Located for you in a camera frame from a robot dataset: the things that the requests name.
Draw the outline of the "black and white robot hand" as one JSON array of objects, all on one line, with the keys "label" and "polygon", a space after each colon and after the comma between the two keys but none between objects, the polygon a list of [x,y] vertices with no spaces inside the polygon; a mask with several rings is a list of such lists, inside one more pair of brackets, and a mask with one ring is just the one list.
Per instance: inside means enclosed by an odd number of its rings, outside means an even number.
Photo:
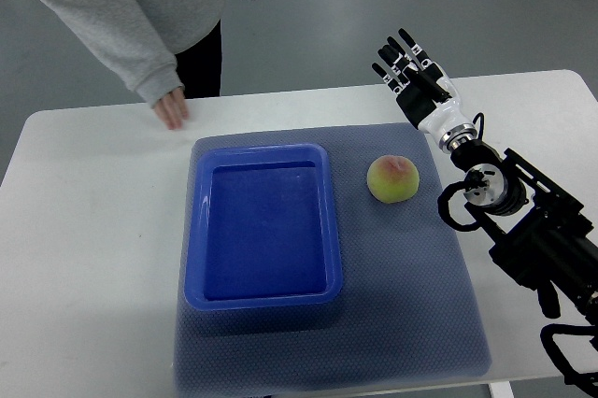
[{"label": "black and white robot hand", "polygon": [[445,153],[482,137],[476,122],[463,115],[462,98],[444,69],[405,29],[377,51],[372,69],[395,95],[408,122],[430,135]]}]

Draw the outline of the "person's bare hand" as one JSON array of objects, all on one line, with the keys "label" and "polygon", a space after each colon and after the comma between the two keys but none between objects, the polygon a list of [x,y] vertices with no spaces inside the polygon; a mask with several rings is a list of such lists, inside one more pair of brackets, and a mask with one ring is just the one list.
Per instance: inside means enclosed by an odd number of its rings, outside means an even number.
[{"label": "person's bare hand", "polygon": [[189,109],[183,89],[177,87],[159,99],[153,111],[168,130],[181,129],[189,118]]}]

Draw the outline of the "grey sweatshirt forearm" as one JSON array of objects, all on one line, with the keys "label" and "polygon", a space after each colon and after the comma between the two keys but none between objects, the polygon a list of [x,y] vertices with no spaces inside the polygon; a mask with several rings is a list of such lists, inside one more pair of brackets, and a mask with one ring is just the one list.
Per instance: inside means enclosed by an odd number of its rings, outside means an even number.
[{"label": "grey sweatshirt forearm", "polygon": [[150,107],[181,86],[174,54],[136,0],[40,0]]}]

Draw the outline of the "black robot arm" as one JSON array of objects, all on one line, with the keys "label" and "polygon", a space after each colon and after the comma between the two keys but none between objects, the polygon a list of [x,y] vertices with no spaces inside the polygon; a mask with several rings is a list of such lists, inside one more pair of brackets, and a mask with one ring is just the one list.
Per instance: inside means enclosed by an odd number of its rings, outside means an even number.
[{"label": "black robot arm", "polygon": [[464,173],[437,200],[440,218],[459,232],[483,230],[492,261],[516,283],[535,291],[550,320],[543,348],[566,384],[590,397],[597,375],[580,373],[555,338],[586,336],[597,345],[597,247],[583,205],[512,149],[503,155],[483,139],[483,114],[444,135],[439,143]]}]

